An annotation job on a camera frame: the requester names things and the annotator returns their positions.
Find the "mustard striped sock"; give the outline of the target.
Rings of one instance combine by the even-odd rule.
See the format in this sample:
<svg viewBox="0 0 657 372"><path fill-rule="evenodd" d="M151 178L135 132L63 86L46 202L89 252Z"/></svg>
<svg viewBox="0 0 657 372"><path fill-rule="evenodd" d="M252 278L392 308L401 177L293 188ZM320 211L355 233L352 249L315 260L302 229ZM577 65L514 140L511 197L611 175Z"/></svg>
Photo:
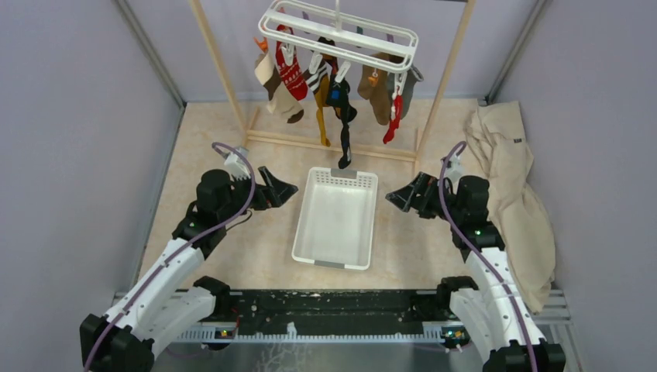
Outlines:
<svg viewBox="0 0 657 372"><path fill-rule="evenodd" d="M331 142L326 136L324 118L324 108L328 106L326 104L326 99L329 93L328 64L324 57L320 57L319 59L314 58L310 67L316 67L316 69L312 71L308 68L303 73L303 78L308 88L311 90L317 106L315 118L318 123L320 143L323 146L330 147Z"/></svg>

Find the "red white patterned sock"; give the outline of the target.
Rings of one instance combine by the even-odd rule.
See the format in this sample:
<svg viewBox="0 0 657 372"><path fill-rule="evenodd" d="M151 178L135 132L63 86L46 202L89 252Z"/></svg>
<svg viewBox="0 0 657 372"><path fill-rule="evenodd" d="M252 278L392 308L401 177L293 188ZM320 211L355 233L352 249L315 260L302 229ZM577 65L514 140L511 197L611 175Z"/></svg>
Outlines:
<svg viewBox="0 0 657 372"><path fill-rule="evenodd" d="M298 101L306 98L308 86L298 63L296 47L290 43L277 41L275 58L281 81L287 90Z"/></svg>

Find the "beige brown sock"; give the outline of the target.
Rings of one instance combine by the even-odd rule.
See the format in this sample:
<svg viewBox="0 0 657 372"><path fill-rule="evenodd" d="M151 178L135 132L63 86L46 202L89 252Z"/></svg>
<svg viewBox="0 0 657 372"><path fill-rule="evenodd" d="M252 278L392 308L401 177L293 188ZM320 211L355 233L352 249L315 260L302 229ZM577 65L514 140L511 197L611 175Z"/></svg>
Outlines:
<svg viewBox="0 0 657 372"><path fill-rule="evenodd" d="M267 110L287 123L303 118L304 109L282 82L276 64L268 53L261 53L255 62L254 74L267 91Z"/></svg>

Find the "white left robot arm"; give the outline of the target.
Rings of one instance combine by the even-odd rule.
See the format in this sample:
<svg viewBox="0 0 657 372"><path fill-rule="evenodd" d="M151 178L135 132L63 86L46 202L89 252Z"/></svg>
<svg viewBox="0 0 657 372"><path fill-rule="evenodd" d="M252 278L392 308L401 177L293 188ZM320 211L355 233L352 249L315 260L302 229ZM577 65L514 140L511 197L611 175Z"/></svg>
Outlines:
<svg viewBox="0 0 657 372"><path fill-rule="evenodd" d="M259 167L263 179L209 170L196 199L172 233L162 255L138 283L104 315L80 325L86 371L149 371L156 358L196 322L236 319L236 302L226 283L204 276L179 297L174 293L227 235L227 224L247 211L283 206L298 187Z"/></svg>

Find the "tan brown sock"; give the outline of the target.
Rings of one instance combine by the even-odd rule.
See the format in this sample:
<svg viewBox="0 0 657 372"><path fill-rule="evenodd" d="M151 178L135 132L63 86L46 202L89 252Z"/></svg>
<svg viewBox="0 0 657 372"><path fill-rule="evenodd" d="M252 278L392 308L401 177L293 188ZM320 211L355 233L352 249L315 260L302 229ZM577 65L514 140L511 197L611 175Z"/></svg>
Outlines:
<svg viewBox="0 0 657 372"><path fill-rule="evenodd" d="M387 126L390 121L394 79L395 74L369 65L362 66L357 92L370 103L375 119L381 126Z"/></svg>

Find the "wooden rack frame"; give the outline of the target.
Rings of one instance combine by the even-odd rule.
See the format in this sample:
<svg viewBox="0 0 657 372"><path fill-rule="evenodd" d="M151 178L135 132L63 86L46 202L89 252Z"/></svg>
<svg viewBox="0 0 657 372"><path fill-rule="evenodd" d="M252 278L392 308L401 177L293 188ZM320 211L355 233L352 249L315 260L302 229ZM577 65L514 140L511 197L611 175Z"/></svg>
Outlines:
<svg viewBox="0 0 657 372"><path fill-rule="evenodd" d="M425 125L417 130L416 144L413 150L387 150L380 146L346 142L342 142L340 146L333 146L326 136L325 120L321 115L318 117L318 141L303 136L254 131L253 124L246 122L243 112L238 106L235 90L201 2L192 1L190 7L215 63L232 110L242 127L246 142L253 140L285 146L358 153L370 157L411 162L418 167L476 3L465 1L463 4L463 12L442 71L439 87ZM276 64L275 56L280 53L284 59L284 65L293 71L302 73L303 69L298 62L296 50L298 48L307 49L312 52L307 71L317 78L315 83L308 86L310 95L321 89L322 81L332 81L337 88L341 88L342 81L353 64L371 68L372 74L369 76L368 82L372 86L384 83L378 77L381 71L394 76L394 90L390 101L390 118L388 120L389 129L384 136L384 142L389 143L394 138L401 121L403 104L406 101L403 91L408 84L410 73L413 71L419 44L419 36L415 31L344 13L340 9L339 2L336 2L333 8L328 9L303 1L271 2L260 17L257 29L263 35L263 38L256 43L263 55L262 64L266 68L267 75L262 84L269 94L267 108L270 112L281 110L283 104L288 104L290 109L284 113L286 121L295 123L301 119L303 111L299 98L287 88L284 76L281 75Z"/></svg>

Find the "black blue sock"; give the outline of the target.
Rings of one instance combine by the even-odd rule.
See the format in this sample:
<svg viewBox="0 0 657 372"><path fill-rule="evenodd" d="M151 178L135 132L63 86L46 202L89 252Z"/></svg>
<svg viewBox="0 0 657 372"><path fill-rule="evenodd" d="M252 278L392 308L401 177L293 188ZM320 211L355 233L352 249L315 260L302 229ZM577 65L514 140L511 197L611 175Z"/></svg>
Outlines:
<svg viewBox="0 0 657 372"><path fill-rule="evenodd" d="M347 81L337 81L337 74L332 74L329 80L329 91L325 103L333 107L336 116L342 123L340 141L342 157L339 159L339 169L347 168L352 162L350 143L350 123L357 116L357 110L349 103L350 86Z"/></svg>

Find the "white plastic basket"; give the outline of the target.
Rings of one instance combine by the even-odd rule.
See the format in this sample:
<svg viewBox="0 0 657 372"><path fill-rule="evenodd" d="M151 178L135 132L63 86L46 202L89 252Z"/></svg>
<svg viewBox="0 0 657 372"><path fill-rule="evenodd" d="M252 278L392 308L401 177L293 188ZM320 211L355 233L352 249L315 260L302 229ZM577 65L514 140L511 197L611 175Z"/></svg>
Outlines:
<svg viewBox="0 0 657 372"><path fill-rule="evenodd" d="M293 260L320 267L369 269L379 178L349 169L313 167L308 172Z"/></svg>

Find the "red character sock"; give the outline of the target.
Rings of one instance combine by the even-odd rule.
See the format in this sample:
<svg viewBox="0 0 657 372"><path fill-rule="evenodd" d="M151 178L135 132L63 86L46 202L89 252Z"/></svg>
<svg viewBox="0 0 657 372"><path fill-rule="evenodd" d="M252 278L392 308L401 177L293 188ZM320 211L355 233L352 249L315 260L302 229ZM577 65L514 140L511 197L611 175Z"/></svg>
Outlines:
<svg viewBox="0 0 657 372"><path fill-rule="evenodd" d="M388 144L394 137L400 126L401 114L403 113L403 98L399 91L392 94L393 104L390 109L390 121L388 129L383 137L383 143Z"/></svg>

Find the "white clip hanger frame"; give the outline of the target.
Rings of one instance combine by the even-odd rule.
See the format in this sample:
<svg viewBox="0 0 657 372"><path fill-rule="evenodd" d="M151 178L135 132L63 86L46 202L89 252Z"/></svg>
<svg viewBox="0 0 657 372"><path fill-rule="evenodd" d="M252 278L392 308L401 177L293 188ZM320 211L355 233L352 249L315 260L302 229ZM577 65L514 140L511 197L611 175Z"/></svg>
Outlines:
<svg viewBox="0 0 657 372"><path fill-rule="evenodd" d="M348 62L400 74L411 68L418 34L410 29L301 1L274 1L258 22L263 36Z"/></svg>

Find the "grey sock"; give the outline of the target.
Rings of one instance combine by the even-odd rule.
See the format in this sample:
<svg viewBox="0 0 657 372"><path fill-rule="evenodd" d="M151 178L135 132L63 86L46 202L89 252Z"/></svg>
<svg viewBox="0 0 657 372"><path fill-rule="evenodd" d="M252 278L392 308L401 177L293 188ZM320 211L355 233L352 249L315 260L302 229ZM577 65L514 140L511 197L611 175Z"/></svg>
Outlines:
<svg viewBox="0 0 657 372"><path fill-rule="evenodd" d="M414 95L415 85L419 82L423 82L423 80L424 80L423 74L415 65L412 65L407 72L407 79L404 85L404 89L401 93L401 97L402 97L401 119L404 119L404 117L408 114L411 101Z"/></svg>

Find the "beige cloth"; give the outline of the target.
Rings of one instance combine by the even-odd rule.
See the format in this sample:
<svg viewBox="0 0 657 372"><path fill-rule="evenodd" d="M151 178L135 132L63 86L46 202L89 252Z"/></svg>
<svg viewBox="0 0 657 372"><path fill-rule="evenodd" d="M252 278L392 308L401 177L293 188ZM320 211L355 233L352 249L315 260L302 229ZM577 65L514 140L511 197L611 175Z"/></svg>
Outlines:
<svg viewBox="0 0 657 372"><path fill-rule="evenodd" d="M519 103L477 108L464 133L490 183L488 210L518 290L531 312L541 312L555 279L556 242L545 206L528 183L534 155Z"/></svg>

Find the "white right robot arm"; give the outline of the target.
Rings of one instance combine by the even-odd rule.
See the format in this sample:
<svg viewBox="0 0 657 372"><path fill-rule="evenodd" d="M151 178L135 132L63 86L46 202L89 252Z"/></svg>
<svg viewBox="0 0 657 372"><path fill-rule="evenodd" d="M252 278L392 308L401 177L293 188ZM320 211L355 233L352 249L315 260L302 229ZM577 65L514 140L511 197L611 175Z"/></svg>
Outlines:
<svg viewBox="0 0 657 372"><path fill-rule="evenodd" d="M563 371L566 355L533 321L508 265L501 234L488 219L490 184L473 175L456 184L423 172L386 199L402 212L450 225L452 242L470 275L446 277L437 287L436 308L459 319L485 371Z"/></svg>

